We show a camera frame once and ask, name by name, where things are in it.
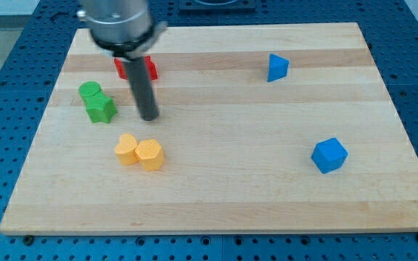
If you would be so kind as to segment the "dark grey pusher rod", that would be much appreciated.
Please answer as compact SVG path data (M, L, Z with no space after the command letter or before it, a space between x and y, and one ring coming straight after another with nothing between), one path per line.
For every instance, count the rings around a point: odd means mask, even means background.
M155 120L159 116L159 109L144 58L127 60L123 65L141 119Z

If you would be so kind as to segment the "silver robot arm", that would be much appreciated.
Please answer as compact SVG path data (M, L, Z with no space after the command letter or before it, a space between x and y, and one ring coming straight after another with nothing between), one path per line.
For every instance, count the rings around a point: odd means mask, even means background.
M167 29L158 22L147 0L80 0L79 20L85 22L94 43L122 61L141 119L159 116L145 55Z

